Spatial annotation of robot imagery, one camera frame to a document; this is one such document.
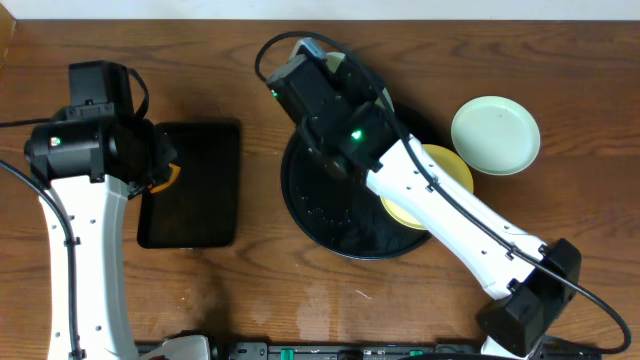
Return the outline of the orange green sponge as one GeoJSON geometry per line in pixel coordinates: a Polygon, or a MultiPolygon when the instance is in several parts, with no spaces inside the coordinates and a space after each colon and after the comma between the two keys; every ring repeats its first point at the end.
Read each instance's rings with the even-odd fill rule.
{"type": "Polygon", "coordinates": [[[164,190],[166,190],[167,188],[169,188],[179,177],[179,174],[181,172],[181,168],[173,163],[169,164],[170,166],[170,176],[168,178],[168,180],[162,184],[159,185],[150,185],[149,186],[149,190],[151,194],[156,194],[159,192],[162,192],[164,190]]]}

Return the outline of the yellow plate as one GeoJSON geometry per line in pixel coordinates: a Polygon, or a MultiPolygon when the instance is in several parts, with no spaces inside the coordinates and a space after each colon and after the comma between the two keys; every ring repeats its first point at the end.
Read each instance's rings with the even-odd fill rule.
{"type": "MultiPolygon", "coordinates": [[[[474,192],[474,182],[471,171],[467,164],[453,151],[438,145],[423,144],[424,150],[431,158],[456,182],[463,186],[470,193],[474,192]]],[[[387,198],[381,197],[381,203],[387,213],[398,223],[408,228],[425,231],[417,219],[403,210],[399,205],[387,198]]]]}

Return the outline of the light green plate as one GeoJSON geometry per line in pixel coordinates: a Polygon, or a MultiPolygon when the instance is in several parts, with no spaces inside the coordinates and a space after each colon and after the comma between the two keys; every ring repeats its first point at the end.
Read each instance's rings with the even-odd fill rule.
{"type": "Polygon", "coordinates": [[[451,123],[458,155],[488,175],[508,176],[528,168],[537,158],[541,133],[533,115],[519,103],[500,96],[481,96],[462,105],[451,123]]]}
{"type": "Polygon", "coordinates": [[[326,105],[323,110],[324,115],[340,117],[369,101],[374,101],[377,107],[384,110],[382,100],[371,87],[372,82],[376,83],[376,86],[385,95],[387,102],[390,106],[393,106],[384,81],[369,68],[365,67],[371,79],[368,79],[363,74],[351,57],[347,57],[340,52],[329,52],[326,64],[332,76],[332,85],[339,99],[331,100],[326,105]]]}

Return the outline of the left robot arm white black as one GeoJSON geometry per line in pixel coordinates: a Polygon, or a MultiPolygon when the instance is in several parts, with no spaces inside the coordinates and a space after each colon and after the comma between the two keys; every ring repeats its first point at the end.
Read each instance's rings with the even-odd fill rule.
{"type": "Polygon", "coordinates": [[[139,359],[126,304],[126,204],[170,175],[175,152],[147,120],[62,120],[25,144],[50,251],[51,359],[139,359]]]}

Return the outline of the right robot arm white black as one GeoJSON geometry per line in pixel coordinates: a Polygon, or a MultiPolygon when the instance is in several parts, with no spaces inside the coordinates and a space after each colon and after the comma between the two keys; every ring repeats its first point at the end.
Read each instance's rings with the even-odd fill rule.
{"type": "Polygon", "coordinates": [[[482,353],[532,359],[575,297],[581,254],[509,223],[447,174],[374,105],[321,141],[309,124],[289,140],[281,167],[287,208],[314,241],[355,258],[406,254],[438,239],[471,272],[489,302],[476,316],[482,353]]]}

